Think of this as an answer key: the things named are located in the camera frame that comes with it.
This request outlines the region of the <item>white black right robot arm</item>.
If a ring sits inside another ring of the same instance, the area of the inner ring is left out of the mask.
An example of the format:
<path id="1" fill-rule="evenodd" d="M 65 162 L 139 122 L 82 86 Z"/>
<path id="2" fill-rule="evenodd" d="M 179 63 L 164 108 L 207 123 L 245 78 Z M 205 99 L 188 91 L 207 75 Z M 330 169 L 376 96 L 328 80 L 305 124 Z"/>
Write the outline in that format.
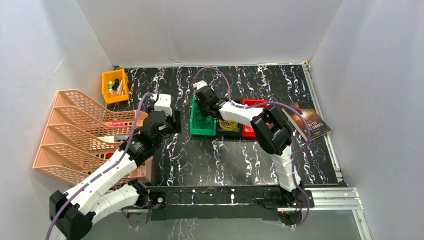
<path id="1" fill-rule="evenodd" d="M 252 128 L 259 146 L 274 163 L 281 205 L 295 207 L 302 199 L 301 178 L 291 156 L 292 131 L 283 112 L 269 103 L 266 107 L 253 107 L 221 99 L 204 81 L 194 83 L 193 88 L 203 115 Z"/>

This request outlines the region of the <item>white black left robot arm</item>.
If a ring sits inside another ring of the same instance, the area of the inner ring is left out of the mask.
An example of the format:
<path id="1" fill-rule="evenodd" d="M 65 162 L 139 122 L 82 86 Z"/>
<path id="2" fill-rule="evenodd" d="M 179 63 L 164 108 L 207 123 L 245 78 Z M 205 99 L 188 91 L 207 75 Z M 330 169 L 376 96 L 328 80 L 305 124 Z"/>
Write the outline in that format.
<path id="1" fill-rule="evenodd" d="M 103 165 L 66 192 L 57 190 L 49 197 L 51 224 L 45 238 L 49 239 L 53 228 L 57 228 L 68 240 L 81 240 L 95 223 L 109 214 L 128 206 L 147 206 L 151 201 L 149 190 L 139 180 L 107 191 L 152 157 L 166 136 L 179 134 L 181 130 L 179 110 L 171 115 L 150 111 L 143 125 L 132 127 L 128 139 Z"/>

